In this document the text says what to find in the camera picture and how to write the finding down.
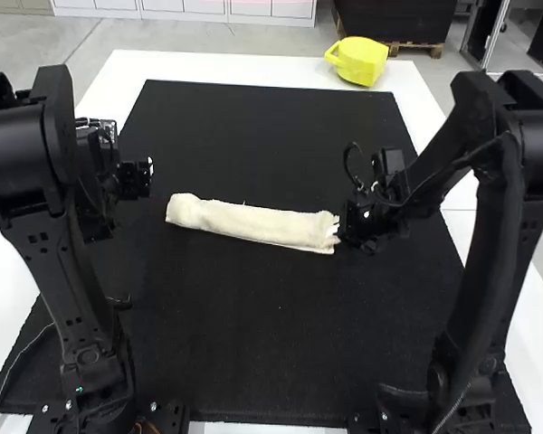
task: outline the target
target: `wooden pallet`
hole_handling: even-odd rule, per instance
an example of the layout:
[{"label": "wooden pallet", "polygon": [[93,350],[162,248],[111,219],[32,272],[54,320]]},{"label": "wooden pallet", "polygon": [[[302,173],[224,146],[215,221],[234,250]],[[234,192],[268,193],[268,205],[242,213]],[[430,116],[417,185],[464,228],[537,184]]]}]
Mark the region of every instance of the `wooden pallet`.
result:
[{"label": "wooden pallet", "polygon": [[[332,15],[334,16],[334,21],[336,22],[336,31],[340,38],[346,37],[346,31],[344,30],[344,25],[336,8],[332,8]],[[433,59],[440,59],[443,56],[444,43],[417,43],[417,42],[382,42],[388,47],[390,51],[388,57],[396,57],[398,55],[398,50],[400,48],[421,48],[428,50],[430,56]]]},{"label": "wooden pallet", "polygon": [[402,48],[425,48],[433,59],[443,57],[443,43],[414,43],[414,42],[384,42],[390,47],[388,57],[396,57],[398,50]]}]

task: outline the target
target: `rolled towel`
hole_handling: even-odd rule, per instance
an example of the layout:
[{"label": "rolled towel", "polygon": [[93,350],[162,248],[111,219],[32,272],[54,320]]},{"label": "rolled towel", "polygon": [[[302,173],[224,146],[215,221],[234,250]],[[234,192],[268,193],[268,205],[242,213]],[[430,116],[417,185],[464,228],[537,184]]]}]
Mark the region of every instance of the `rolled towel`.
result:
[{"label": "rolled towel", "polygon": [[339,243],[335,235],[338,221],[328,211],[272,210],[202,200],[191,193],[173,194],[166,217],[166,222],[184,228],[326,255],[334,253]]}]

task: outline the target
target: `black rubber mat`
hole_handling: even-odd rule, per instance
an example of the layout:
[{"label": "black rubber mat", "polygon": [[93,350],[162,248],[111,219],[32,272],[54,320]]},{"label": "black rubber mat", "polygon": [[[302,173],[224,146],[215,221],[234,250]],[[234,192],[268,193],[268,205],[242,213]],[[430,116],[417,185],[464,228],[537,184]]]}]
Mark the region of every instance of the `black rubber mat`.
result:
[{"label": "black rubber mat", "polygon": [[[122,228],[90,247],[122,314],[141,400],[187,402],[197,420],[343,426],[375,408],[379,382],[423,389],[433,339],[462,265],[440,215],[375,257],[333,256],[164,223],[169,195],[340,212],[352,186],[342,150],[382,146],[415,157],[387,93],[149,81],[120,137],[122,156],[155,161],[153,197],[121,206]],[[37,302],[16,354],[49,322]],[[19,373],[2,410],[61,395],[53,335]],[[13,359],[11,355],[6,364]],[[503,423],[526,425],[508,378]]]}]

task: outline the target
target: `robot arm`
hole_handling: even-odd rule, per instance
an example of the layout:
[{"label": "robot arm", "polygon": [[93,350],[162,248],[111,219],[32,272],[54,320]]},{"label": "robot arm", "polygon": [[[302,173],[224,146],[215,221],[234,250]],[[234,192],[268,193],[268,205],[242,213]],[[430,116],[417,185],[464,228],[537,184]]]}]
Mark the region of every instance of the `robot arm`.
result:
[{"label": "robot arm", "polygon": [[65,66],[41,68],[32,90],[17,93],[0,74],[0,232],[58,331],[72,424],[100,433],[132,429],[134,373],[85,241],[111,236],[115,204],[148,195],[151,176],[148,162],[119,161],[116,138],[114,122],[75,122]]},{"label": "robot arm", "polygon": [[400,151],[384,149],[372,156],[373,183],[347,170],[357,189],[339,236],[370,254],[406,236],[410,221],[438,211],[469,170],[479,180],[472,245],[452,314],[434,343],[427,393],[381,385],[382,432],[494,426],[492,385],[543,232],[543,82],[528,71],[507,72],[498,83],[483,72],[461,72],[452,92],[450,117],[408,167]]}]

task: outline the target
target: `white cabinet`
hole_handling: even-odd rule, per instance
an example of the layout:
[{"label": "white cabinet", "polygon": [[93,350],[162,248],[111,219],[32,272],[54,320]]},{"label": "white cabinet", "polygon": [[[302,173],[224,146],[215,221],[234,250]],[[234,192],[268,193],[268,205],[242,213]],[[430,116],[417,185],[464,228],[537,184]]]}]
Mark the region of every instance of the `white cabinet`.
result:
[{"label": "white cabinet", "polygon": [[198,14],[225,14],[224,0],[183,0],[185,12]]},{"label": "white cabinet", "polygon": [[54,14],[313,27],[317,0],[0,0],[52,1]]},{"label": "white cabinet", "polygon": [[231,14],[272,16],[272,0],[230,0]]},{"label": "white cabinet", "polygon": [[311,18],[315,0],[271,0],[271,16]]},{"label": "white cabinet", "polygon": [[76,7],[79,9],[96,9],[94,0],[54,0],[55,7]]},{"label": "white cabinet", "polygon": [[183,12],[183,0],[142,0],[144,11]]},{"label": "white cabinet", "polygon": [[123,11],[136,11],[135,0],[94,0],[97,9],[119,9]]},{"label": "white cabinet", "polygon": [[17,9],[18,3],[16,3],[16,0],[0,0],[0,7],[12,7]]}]

